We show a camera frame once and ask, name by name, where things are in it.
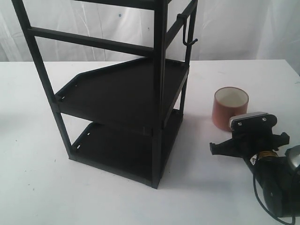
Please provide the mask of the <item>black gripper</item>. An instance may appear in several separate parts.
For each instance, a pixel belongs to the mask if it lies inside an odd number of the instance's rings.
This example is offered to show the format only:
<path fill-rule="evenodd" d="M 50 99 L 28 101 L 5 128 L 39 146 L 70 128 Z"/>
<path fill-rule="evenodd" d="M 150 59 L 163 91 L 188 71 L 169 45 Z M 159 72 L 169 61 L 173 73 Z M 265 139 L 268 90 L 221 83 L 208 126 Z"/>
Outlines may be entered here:
<path fill-rule="evenodd" d="M 212 155 L 253 156 L 262 151 L 277 151 L 279 147 L 288 145 L 290 137 L 283 132 L 275 135 L 272 128 L 277 124 L 273 114 L 241 121 L 242 125 L 234 125 L 232 138 L 219 143 L 210 143 Z"/>

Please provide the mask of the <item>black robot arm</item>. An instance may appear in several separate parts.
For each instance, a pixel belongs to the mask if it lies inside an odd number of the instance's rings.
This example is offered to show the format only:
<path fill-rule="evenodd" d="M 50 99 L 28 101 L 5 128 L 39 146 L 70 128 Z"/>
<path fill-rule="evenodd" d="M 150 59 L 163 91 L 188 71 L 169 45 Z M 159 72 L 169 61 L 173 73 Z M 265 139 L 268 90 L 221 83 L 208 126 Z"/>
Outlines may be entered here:
<path fill-rule="evenodd" d="M 272 128 L 277 118 L 266 112 L 246 113 L 229 119 L 231 139 L 210 143 L 212 155 L 242 158 L 253 175 L 253 186 L 260 185 L 264 200 L 260 206 L 276 221 L 291 217 L 295 224 L 300 215 L 300 147 L 294 146 L 279 156 L 279 147 L 288 145 L 290 137 L 276 135 Z"/>

